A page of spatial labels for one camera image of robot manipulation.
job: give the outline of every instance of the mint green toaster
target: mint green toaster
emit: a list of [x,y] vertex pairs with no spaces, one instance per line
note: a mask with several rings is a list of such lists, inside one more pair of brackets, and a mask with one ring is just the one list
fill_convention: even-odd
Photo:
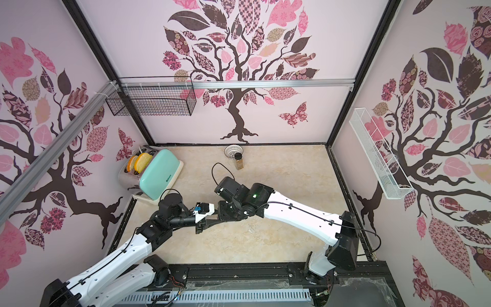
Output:
[[184,163],[168,149],[142,148],[153,156],[150,164],[141,173],[126,171],[126,163],[118,174],[119,184],[133,194],[145,193],[150,199],[158,200],[166,189],[170,189],[179,176]]

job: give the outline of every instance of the black wire basket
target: black wire basket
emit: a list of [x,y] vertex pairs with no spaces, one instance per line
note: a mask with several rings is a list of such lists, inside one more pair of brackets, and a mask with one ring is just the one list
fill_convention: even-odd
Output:
[[[179,83],[183,85],[123,84],[120,90],[130,98],[139,115],[191,116],[196,105],[192,82]],[[114,116],[131,115],[121,94],[115,91],[106,102]]]

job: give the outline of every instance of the beige floor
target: beige floor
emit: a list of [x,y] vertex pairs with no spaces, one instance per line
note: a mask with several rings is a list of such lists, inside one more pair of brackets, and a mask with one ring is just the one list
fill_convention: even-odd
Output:
[[[313,208],[342,214],[348,210],[323,145],[244,146],[244,168],[236,170],[223,154],[224,146],[169,147],[184,162],[174,188],[184,204],[218,204],[211,167],[227,166],[237,182],[273,187],[285,196]],[[228,172],[217,165],[218,182]],[[120,243],[157,208],[137,203]],[[233,263],[305,261],[310,251],[324,246],[317,237],[280,221],[258,216],[240,222],[215,225],[196,235],[194,227],[175,231],[155,253],[168,263]]]

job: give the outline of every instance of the white drain strainer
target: white drain strainer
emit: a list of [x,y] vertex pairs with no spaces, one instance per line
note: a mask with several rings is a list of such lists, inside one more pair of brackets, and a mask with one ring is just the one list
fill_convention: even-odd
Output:
[[227,158],[229,159],[233,159],[234,158],[234,155],[236,153],[244,153],[244,150],[242,149],[242,147],[238,146],[238,145],[229,145],[225,148],[225,156],[227,156]]

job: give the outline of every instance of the tree trunk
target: tree trunk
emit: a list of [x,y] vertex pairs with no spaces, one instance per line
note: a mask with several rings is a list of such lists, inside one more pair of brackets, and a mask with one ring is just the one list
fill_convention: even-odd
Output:
[[251,133],[249,130],[244,128],[244,120],[239,114],[239,109],[237,108],[238,103],[242,100],[242,97],[246,93],[245,91],[242,92],[240,88],[231,88],[230,89],[232,93],[234,94],[234,97],[230,101],[230,104],[228,105],[228,112],[232,115],[235,121],[235,128],[232,130],[231,133],[228,135],[224,136],[221,138],[227,139],[232,136],[237,136],[237,139],[241,142],[249,143],[248,141],[244,140],[242,136],[256,136],[257,133]]

